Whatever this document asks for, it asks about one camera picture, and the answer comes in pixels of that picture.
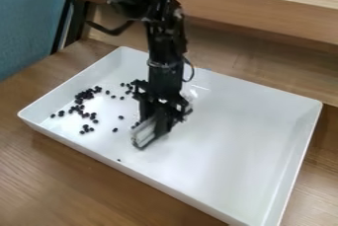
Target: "small black object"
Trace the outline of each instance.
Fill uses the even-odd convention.
[[[82,103],[83,103],[82,99],[76,99],[75,100],[75,104],[77,104],[77,105],[81,105]]]
[[[58,112],[58,116],[63,117],[64,116],[64,111]]]

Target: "black robotic arm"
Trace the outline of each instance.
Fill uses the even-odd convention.
[[[187,40],[184,15],[177,0],[108,0],[128,21],[109,30],[95,23],[89,25],[106,34],[117,36],[134,21],[146,27],[149,59],[148,81],[135,80],[133,97],[139,101],[140,126],[132,133],[133,145],[144,148],[171,131],[192,111],[180,94],[184,82],[184,57]]]

